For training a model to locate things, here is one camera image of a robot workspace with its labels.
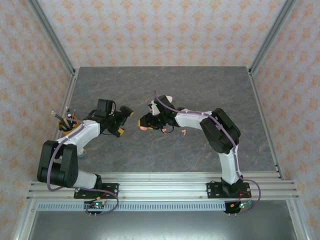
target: gray marble table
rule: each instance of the gray marble table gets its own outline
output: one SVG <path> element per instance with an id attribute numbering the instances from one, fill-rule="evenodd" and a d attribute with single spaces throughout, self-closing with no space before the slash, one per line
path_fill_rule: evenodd
<path id="1" fill-rule="evenodd" d="M 219 157 L 204 133 L 181 128 L 170 134 L 141 131 L 137 121 L 158 95 L 195 111 L 222 108 L 241 131 L 240 170 L 274 171 L 270 147 L 245 67 L 81 67 L 70 108 L 83 119 L 98 99 L 114 100 L 134 110 L 117 138 L 100 135 L 85 147 L 79 168 L 87 172 L 220 172 Z"/>

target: black mounting plate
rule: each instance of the black mounting plate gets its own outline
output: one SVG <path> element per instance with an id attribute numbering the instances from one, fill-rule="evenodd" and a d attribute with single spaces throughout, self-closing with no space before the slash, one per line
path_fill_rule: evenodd
<path id="1" fill-rule="evenodd" d="M 223 184 L 221 182 L 208 182 L 206 184 L 206 193 L 208 199 L 238 199 L 240 197 L 240 192 L 242 192 L 242 199 L 250 198 L 251 190 L 249 183 L 247 182 L 242 182 L 238 190 L 230 193 L 229 195 L 227 195 L 227 193 L 223 190 L 222 186 Z"/>
<path id="2" fill-rule="evenodd" d="M 119 193 L 119 183 L 102 183 L 102 190 L 107 190 L 118 196 Z M 87 191 L 80 189 L 78 192 L 74 191 L 74 199 L 95 199 L 103 194 L 100 191 Z M 108 199 L 115 199 L 114 196 L 107 194 Z"/>

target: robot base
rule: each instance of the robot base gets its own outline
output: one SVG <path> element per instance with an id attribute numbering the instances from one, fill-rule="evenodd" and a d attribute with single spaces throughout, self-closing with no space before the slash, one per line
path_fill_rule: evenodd
<path id="1" fill-rule="evenodd" d="M 101 190 L 107 190 L 118 196 L 119 183 L 102 183 Z M 74 192 L 73 197 L 74 199 L 95 199 L 97 197 L 101 197 L 102 199 L 104 199 L 105 197 L 102 196 L 104 196 L 104 193 L 100 191 L 87 191 L 80 189 L 78 192 Z M 105 196 L 107 199 L 115 199 L 115 197 L 110 194 L 106 194 Z"/>

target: wall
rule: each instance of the wall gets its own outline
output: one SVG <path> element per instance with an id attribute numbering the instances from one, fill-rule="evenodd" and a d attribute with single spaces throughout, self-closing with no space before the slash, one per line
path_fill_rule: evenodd
<path id="1" fill-rule="evenodd" d="M 298 0 L 254 77 L 288 179 L 320 236 L 320 5 Z"/>
<path id="2" fill-rule="evenodd" d="M 70 76 L 26 0 L 0 2 L 0 239 L 10 240 Z"/>
<path id="3" fill-rule="evenodd" d="M 285 0 L 40 0 L 75 68 L 250 66 Z"/>

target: cable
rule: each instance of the cable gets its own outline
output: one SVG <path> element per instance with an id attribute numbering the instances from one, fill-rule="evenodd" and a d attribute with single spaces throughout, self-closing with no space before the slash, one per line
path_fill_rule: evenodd
<path id="1" fill-rule="evenodd" d="M 224 127 L 222 126 L 222 124 L 220 122 L 218 122 L 217 119 L 215 119 L 213 116 L 211 116 L 210 114 L 207 114 L 205 112 L 197 112 L 197 111 L 179 111 L 179 110 L 176 110 L 172 107 L 169 107 L 167 105 L 165 105 L 158 97 L 157 97 L 157 92 L 154 91 L 154 98 L 162 105 L 164 106 L 166 109 L 169 109 L 173 112 L 176 112 L 176 113 L 183 113 L 183 114 L 198 114 L 198 115 L 205 115 L 207 116 L 208 118 L 210 118 L 211 120 L 214 121 L 214 123 L 223 131 L 223 133 L 226 135 L 226 137 L 230 140 L 230 142 L 232 143 L 233 145 L 233 148 L 232 148 L 232 153 L 233 153 L 233 158 L 234 158 L 234 164 L 235 164 L 235 172 L 238 176 L 239 179 L 241 179 L 242 181 L 246 181 L 246 182 L 251 182 L 251 183 L 254 183 L 256 185 L 256 187 L 258 188 L 258 199 L 256 200 L 256 203 L 252 206 L 252 208 L 248 209 L 247 211 L 244 211 L 244 212 L 240 212 L 238 213 L 237 215 L 239 214 L 244 214 L 244 213 L 247 213 L 248 211 L 254 209 L 256 207 L 256 205 L 259 203 L 260 199 L 261 199 L 261 189 L 260 189 L 260 186 L 259 184 L 254 181 L 254 180 L 251 180 L 251 179 L 246 179 L 246 178 L 242 178 L 239 174 L 239 162 L 238 162 L 238 158 L 237 158 L 237 155 L 236 155 L 236 143 L 235 141 L 232 139 L 232 137 L 229 135 L 229 133 L 224 129 Z"/>
<path id="2" fill-rule="evenodd" d="M 170 134 L 170 133 L 172 133 L 174 130 L 175 130 L 175 127 L 174 127 L 174 126 L 172 126 L 172 130 L 171 130 L 171 131 L 168 131 L 168 132 L 163 131 L 163 130 L 160 128 L 160 131 L 161 131 L 163 134 Z"/>
<path id="3" fill-rule="evenodd" d="M 51 188 L 50 186 L 50 177 L 51 177 L 51 170 L 52 170 L 52 166 L 54 164 L 54 160 L 55 160 L 55 157 L 59 151 L 59 149 L 61 148 L 61 146 L 69 139 L 69 138 L 72 138 L 73 136 L 77 135 L 80 131 L 82 131 L 82 129 L 84 129 L 85 127 L 85 124 L 83 121 L 81 120 L 78 120 L 78 119 L 73 119 L 73 121 L 75 122 L 78 122 L 80 123 L 80 126 L 78 126 L 69 136 L 67 136 L 64 140 L 62 140 L 58 146 L 55 148 L 53 154 L 52 154 L 52 157 L 50 159 L 50 162 L 49 162 L 49 166 L 48 166 L 48 173 L 47 173 L 47 176 L 46 176 L 46 186 L 48 188 L 48 190 L 50 192 L 55 192 L 55 191 L 58 191 L 60 189 L 63 188 L 63 186 L 59 186 L 57 188 Z M 115 195 L 113 192 L 111 191 L 107 191 L 107 190 L 101 190 L 101 189 L 95 189 L 95 188 L 79 188 L 79 187 L 73 187 L 74 189 L 82 189 L 82 190 L 85 190 L 85 191 L 93 191 L 93 192 L 102 192 L 102 193 L 106 193 L 106 194 L 110 194 L 112 196 L 114 196 L 114 198 L 116 199 L 116 205 L 111 209 L 111 210 L 108 210 L 108 211 L 104 211 L 102 213 L 99 214 L 99 216 L 102 216 L 102 215 L 105 215 L 105 214 L 108 214 L 108 213 L 111 213 L 112 211 L 114 211 L 118 206 L 119 206 L 119 199 L 117 197 L 117 195 Z M 85 212 L 88 214 L 88 215 L 91 215 L 89 212 L 88 212 L 88 209 L 85 210 Z"/>

